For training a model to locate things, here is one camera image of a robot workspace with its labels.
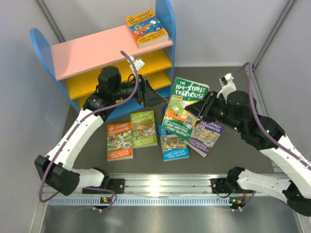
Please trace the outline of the colourful wooden bookshelf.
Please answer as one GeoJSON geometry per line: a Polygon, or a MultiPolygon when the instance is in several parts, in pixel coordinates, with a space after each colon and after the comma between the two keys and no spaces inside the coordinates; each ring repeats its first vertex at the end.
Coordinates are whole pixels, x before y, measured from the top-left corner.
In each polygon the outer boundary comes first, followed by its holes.
{"type": "Polygon", "coordinates": [[[52,46],[37,28],[30,30],[30,38],[42,66],[76,112],[95,91],[103,67],[116,66],[122,80],[127,80],[131,70],[122,50],[145,62],[139,73],[149,80],[154,90],[167,98],[174,79],[176,23],[168,0],[155,2],[155,14],[167,30],[169,40],[142,49],[127,25],[52,46]]]}

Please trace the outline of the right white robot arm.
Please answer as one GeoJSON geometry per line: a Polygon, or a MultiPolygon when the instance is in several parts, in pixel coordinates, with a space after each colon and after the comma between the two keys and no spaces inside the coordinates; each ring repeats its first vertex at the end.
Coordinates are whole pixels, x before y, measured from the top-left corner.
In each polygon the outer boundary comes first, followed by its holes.
{"type": "Polygon", "coordinates": [[[234,91],[227,97],[211,91],[186,110],[200,120],[217,121],[239,132],[245,143],[271,159],[287,175],[286,179],[275,178],[236,166],[224,179],[231,193],[260,192],[286,203],[301,215],[310,216],[311,164],[275,120],[257,113],[255,103],[243,91],[234,91]]]}

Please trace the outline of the lime 65-storey treehouse book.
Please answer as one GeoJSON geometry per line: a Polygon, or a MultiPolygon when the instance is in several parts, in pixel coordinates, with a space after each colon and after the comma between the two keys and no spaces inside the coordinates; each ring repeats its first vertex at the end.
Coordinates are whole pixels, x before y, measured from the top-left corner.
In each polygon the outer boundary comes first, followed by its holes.
{"type": "Polygon", "coordinates": [[[156,146],[157,136],[153,110],[132,113],[130,119],[133,148],[156,146]]]}

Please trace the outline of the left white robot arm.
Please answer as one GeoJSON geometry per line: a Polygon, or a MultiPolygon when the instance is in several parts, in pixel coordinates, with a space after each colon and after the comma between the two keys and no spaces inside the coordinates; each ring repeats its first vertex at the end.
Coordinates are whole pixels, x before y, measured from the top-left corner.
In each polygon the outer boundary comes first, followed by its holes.
{"type": "Polygon", "coordinates": [[[98,168],[73,169],[73,164],[86,142],[117,107],[129,100],[135,100],[143,107],[167,103],[166,98],[151,87],[148,79],[136,71],[133,75],[134,80],[122,82],[117,67],[102,68],[95,92],[87,98],[73,125],[50,152],[35,159],[41,186],[47,184],[65,196],[77,188],[91,187],[100,193],[109,189],[110,181],[104,171],[98,168]]]}

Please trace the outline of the yellow blue 130-storey book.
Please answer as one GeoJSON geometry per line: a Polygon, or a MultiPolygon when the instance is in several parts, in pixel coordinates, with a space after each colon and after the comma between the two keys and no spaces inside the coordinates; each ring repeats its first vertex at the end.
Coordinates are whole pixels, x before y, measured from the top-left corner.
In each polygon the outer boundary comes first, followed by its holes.
{"type": "Polygon", "coordinates": [[[126,24],[139,49],[167,42],[169,34],[149,8],[147,11],[125,18],[126,24]]]}

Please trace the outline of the purple 52-storey treehouse book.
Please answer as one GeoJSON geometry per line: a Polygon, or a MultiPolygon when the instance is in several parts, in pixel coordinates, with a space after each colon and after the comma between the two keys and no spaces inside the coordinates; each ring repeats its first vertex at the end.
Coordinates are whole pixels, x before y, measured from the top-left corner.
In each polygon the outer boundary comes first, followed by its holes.
{"type": "Polygon", "coordinates": [[[224,126],[217,122],[198,121],[187,143],[202,157],[206,157],[218,138],[224,131],[224,126]]]}

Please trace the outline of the green 104-storey treehouse book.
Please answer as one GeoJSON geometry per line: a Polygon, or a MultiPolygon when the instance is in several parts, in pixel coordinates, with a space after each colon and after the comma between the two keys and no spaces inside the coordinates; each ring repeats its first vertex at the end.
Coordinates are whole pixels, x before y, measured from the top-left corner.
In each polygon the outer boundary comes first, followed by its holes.
{"type": "Polygon", "coordinates": [[[207,84],[176,77],[162,121],[162,129],[189,141],[198,117],[185,108],[201,101],[209,92],[207,84]]]}

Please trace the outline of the light blue 26-storey book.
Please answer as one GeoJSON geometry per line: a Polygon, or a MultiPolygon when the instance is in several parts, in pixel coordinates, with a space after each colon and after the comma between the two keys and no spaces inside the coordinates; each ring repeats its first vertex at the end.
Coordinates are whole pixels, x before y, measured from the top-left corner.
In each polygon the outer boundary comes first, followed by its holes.
{"type": "Polygon", "coordinates": [[[188,146],[182,138],[177,136],[169,137],[167,131],[161,125],[158,125],[158,129],[164,162],[190,157],[188,146]]]}

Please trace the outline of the aluminium mounting rail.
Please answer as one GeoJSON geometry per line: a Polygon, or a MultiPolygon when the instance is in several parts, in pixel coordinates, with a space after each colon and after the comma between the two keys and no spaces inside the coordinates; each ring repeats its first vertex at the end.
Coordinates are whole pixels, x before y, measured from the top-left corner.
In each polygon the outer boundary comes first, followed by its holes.
{"type": "MultiPolygon", "coordinates": [[[[189,181],[162,181],[158,177],[151,177],[149,181],[141,183],[148,189],[147,193],[153,197],[158,197],[161,193],[180,193],[181,188],[189,191],[193,186],[189,181]]],[[[215,185],[220,185],[220,189],[229,194],[251,190],[284,202],[296,196],[306,196],[290,179],[263,176],[240,167],[231,170],[222,182],[217,181],[215,185]]],[[[47,202],[59,193],[68,196],[79,190],[86,194],[108,192],[116,194],[115,189],[109,189],[109,177],[101,171],[80,169],[76,172],[69,171],[68,174],[61,174],[59,178],[54,175],[49,178],[43,175],[39,188],[39,200],[47,202]]]]}

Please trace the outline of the orange 78-storey treehouse book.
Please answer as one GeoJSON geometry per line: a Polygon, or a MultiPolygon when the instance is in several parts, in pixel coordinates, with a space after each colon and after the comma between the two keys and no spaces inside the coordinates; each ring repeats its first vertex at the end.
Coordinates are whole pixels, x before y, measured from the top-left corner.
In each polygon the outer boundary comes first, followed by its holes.
{"type": "Polygon", "coordinates": [[[133,159],[131,122],[107,126],[107,161],[133,159]]]}

